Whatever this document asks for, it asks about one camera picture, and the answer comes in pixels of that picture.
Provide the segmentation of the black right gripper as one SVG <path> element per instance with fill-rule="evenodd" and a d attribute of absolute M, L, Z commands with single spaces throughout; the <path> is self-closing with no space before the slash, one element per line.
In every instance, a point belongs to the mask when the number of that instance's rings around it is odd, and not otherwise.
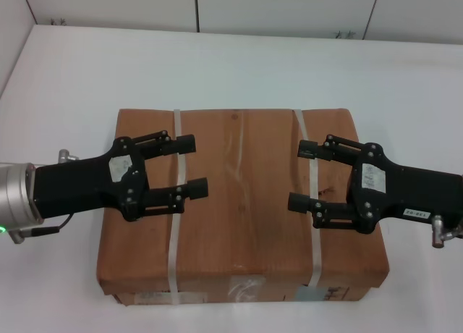
<path fill-rule="evenodd" d="M 354 162 L 348 203 L 330 203 L 290 193 L 288 209 L 312 216 L 316 229 L 352 229 L 370 234 L 380 220 L 397 218 L 430 224 L 442 218 L 444 229 L 462 222 L 462 176 L 395 164 L 377 143 L 361 144 L 328 134 L 323 144 L 301 140 L 297 156 Z"/>

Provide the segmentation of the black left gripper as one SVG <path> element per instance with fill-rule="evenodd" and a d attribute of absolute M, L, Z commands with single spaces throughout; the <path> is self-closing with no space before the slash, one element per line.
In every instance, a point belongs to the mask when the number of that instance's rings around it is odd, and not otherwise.
<path fill-rule="evenodd" d="M 143 212 L 142 195 L 148 189 L 145 159 L 194 152 L 194 135 L 173 139 L 162 130 L 132 140 L 118 138 L 101 156 L 37 168 L 33 202 L 43 219 L 115 208 L 134 222 Z"/>

